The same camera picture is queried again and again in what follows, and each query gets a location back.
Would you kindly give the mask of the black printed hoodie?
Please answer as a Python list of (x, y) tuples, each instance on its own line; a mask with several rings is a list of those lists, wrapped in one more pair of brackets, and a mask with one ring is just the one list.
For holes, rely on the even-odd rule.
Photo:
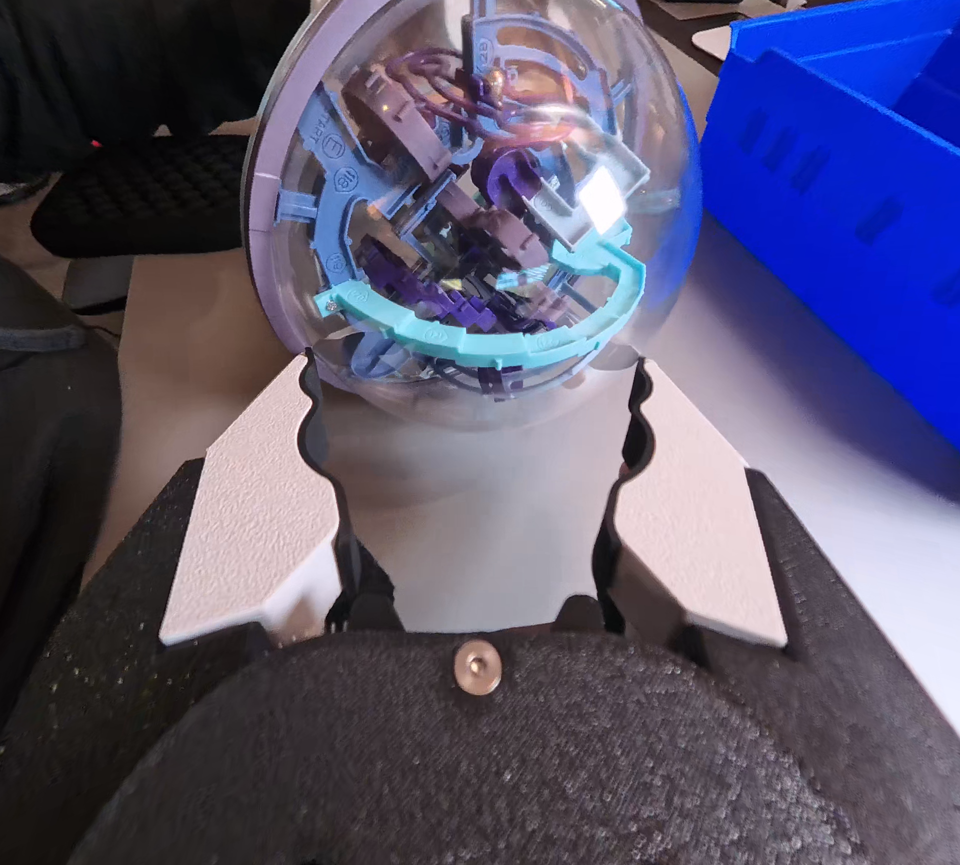
[(1, 260), (1, 723), (78, 593), (112, 484), (114, 347)]

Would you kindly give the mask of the black mesh pad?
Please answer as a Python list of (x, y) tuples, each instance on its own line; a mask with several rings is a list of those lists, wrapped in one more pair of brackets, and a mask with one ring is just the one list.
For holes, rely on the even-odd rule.
[(62, 259), (237, 249), (248, 141), (157, 136), (95, 149), (46, 193), (30, 218), (31, 235)]

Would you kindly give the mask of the blue plastic bin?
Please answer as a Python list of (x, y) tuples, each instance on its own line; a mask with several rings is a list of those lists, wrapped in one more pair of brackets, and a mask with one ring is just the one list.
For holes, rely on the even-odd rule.
[(959, 0), (735, 22), (703, 205), (954, 448)]

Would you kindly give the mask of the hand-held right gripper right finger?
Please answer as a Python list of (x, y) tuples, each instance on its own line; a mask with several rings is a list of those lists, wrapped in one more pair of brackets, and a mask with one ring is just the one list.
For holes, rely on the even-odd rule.
[(663, 647), (698, 630), (786, 648), (745, 459), (654, 362), (637, 364), (628, 407), (601, 526), (613, 629)]

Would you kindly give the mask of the person's left forearm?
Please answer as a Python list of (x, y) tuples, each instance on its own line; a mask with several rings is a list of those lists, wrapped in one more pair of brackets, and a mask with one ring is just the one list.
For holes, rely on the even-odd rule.
[(248, 119), (310, 0), (1, 0), (1, 179)]

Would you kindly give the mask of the clear plastic maze ball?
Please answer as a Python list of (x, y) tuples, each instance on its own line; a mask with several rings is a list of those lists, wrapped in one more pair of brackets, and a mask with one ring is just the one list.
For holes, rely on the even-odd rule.
[(703, 210), (636, 0), (310, 0), (242, 194), (259, 303), (318, 392), (462, 430), (634, 379)]

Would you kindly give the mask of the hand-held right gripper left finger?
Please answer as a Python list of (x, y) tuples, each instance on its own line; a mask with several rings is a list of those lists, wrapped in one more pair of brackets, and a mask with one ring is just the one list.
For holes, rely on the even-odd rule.
[(324, 473), (322, 394), (297, 356), (206, 451), (159, 639), (175, 647), (248, 624), (278, 646), (329, 633), (349, 531)]

